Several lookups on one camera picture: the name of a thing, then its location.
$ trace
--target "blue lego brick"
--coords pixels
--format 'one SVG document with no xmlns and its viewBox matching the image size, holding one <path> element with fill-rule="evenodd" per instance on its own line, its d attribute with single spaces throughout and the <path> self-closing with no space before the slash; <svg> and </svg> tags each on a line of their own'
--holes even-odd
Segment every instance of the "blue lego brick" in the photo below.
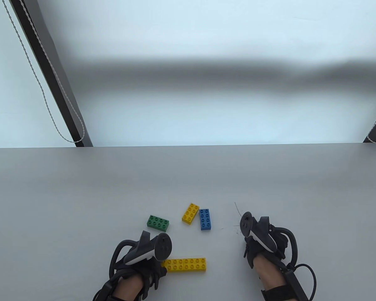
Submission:
<svg viewBox="0 0 376 301">
<path fill-rule="evenodd" d="M 201 230 L 210 230 L 212 228 L 209 209 L 199 209 L 199 218 L 201 221 Z"/>
</svg>

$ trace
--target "yellow lego brick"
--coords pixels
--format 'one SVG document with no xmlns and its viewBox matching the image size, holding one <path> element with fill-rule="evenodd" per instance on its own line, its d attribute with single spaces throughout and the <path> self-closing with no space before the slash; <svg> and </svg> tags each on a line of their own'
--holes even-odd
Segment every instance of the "yellow lego brick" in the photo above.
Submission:
<svg viewBox="0 0 376 301">
<path fill-rule="evenodd" d="M 184 272 L 206 271 L 206 258 L 185 258 Z"/>
<path fill-rule="evenodd" d="M 195 215 L 198 213 L 198 210 L 199 210 L 199 206 L 191 203 L 187 211 L 184 213 L 184 216 L 182 217 L 182 221 L 187 223 L 188 225 L 191 225 Z"/>
<path fill-rule="evenodd" d="M 168 272 L 202 272 L 206 271 L 206 258 L 167 259 L 162 267 Z"/>
<path fill-rule="evenodd" d="M 184 272 L 183 259 L 167 259 L 162 262 L 162 267 L 167 269 L 167 272 Z"/>
</svg>

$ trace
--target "frosted window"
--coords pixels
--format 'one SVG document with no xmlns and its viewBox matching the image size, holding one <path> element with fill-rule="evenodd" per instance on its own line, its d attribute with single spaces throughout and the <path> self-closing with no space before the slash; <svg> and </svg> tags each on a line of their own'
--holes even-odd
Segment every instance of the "frosted window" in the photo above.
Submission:
<svg viewBox="0 0 376 301">
<path fill-rule="evenodd" d="M 362 142 L 376 0 L 39 1 L 95 146 Z"/>
</svg>

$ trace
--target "black hand strap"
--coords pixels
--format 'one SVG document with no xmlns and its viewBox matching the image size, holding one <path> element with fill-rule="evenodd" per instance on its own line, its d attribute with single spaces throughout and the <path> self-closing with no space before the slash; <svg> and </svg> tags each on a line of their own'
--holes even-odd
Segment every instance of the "black hand strap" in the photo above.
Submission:
<svg viewBox="0 0 376 301">
<path fill-rule="evenodd" d="M 288 284 L 262 291 L 262 295 L 265 301 L 286 301 L 297 297 L 292 287 Z"/>
</svg>

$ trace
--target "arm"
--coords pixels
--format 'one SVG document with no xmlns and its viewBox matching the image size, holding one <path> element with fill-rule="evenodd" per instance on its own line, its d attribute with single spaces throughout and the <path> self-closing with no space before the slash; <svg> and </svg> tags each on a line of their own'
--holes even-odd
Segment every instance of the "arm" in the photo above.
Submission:
<svg viewBox="0 0 376 301">
<path fill-rule="evenodd" d="M 286 285 L 285 279 L 279 270 L 277 270 L 277 267 L 263 255 L 259 254 L 253 259 L 253 266 L 258 272 L 265 290 L 268 291 L 272 288 Z"/>
<path fill-rule="evenodd" d="M 128 279 L 121 279 L 113 292 L 113 297 L 125 301 L 134 301 L 143 286 L 144 282 L 139 274 L 133 275 Z"/>
</svg>

